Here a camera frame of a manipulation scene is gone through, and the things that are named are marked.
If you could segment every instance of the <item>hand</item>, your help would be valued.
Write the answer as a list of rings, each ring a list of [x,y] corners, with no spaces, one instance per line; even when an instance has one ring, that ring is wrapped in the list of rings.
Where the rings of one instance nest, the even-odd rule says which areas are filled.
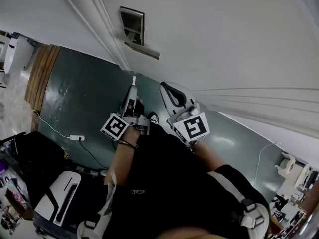
[[[129,126],[123,136],[122,136],[122,139],[126,142],[128,142],[129,144],[135,146],[139,137],[140,137],[140,131],[135,129],[134,126]]]

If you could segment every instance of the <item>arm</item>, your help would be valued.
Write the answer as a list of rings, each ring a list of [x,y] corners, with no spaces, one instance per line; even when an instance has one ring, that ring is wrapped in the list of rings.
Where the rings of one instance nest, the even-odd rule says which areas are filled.
[[[135,146],[139,136],[140,131],[130,126],[124,132],[122,139]],[[131,169],[134,151],[135,150],[130,146],[118,144],[114,159],[105,177],[104,185],[108,185],[108,183],[111,182],[112,171],[115,172],[117,185],[123,186],[125,184]]]
[[[202,160],[209,171],[215,171],[224,165],[224,161],[202,140],[198,140],[195,155]]]

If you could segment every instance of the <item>white cable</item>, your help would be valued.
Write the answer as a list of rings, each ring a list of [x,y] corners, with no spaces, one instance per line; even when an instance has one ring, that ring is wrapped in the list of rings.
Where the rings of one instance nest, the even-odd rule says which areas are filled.
[[[46,122],[43,118],[41,118],[40,114],[39,114],[36,110],[33,110],[33,111],[36,112],[36,113],[39,115],[39,118],[40,118],[44,123],[46,123],[53,131],[57,132],[58,134],[60,134],[60,135],[63,136],[64,138],[70,139],[70,137],[67,137],[67,136],[61,134],[59,131],[57,131],[57,130],[55,130],[53,127],[51,127],[51,125],[50,125],[48,122]]]
[[[259,158],[258,158],[258,163],[257,163],[257,168],[256,168],[256,173],[255,173],[255,180],[254,180],[254,185],[253,185],[254,188],[255,188],[256,179],[257,179],[257,171],[258,171],[259,162],[260,162],[260,155],[261,155],[261,153],[263,152],[264,149],[266,149],[268,146],[271,146],[271,145],[273,145],[273,144],[276,145],[276,143],[268,144],[268,145],[266,145],[266,146],[259,152]]]

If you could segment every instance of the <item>white harness strap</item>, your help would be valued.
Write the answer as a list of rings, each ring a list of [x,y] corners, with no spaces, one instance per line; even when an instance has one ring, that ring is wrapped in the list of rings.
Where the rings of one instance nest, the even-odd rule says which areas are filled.
[[[247,227],[248,229],[254,229],[264,222],[265,214],[264,211],[260,211],[259,205],[257,206],[251,200],[246,199],[243,194],[241,194],[240,191],[234,186],[234,184],[232,184],[222,174],[216,173],[214,171],[208,172],[208,174],[214,177],[224,189],[230,192],[238,200],[239,203],[244,204],[246,210],[240,219],[241,226]]]
[[[116,190],[116,176],[114,171],[111,172],[111,181],[108,185],[108,195],[106,197],[106,203],[102,209],[98,212],[101,216],[94,229],[85,226],[85,221],[81,222],[77,228],[77,237],[81,239],[83,237],[89,239],[101,239],[106,227],[108,226],[112,216],[112,200]]]

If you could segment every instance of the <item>white chair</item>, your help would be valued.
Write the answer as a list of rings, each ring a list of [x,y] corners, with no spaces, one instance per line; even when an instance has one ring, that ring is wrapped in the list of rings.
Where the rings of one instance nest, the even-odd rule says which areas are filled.
[[[285,154],[285,159],[280,163],[280,165],[275,165],[278,170],[278,174],[281,176],[288,178],[291,170],[294,168],[294,164],[296,162],[295,158],[289,154]]]
[[[0,35],[0,63],[4,62],[6,51],[10,43],[10,38]]]
[[[29,44],[22,35],[18,39],[12,38],[6,51],[4,61],[5,73],[12,71],[22,71],[28,65],[32,56],[34,47]]]
[[[3,80],[2,80],[4,74],[5,74],[4,69],[0,69],[0,89],[1,89],[1,88],[6,88],[6,85],[5,85],[5,83],[3,82]]]

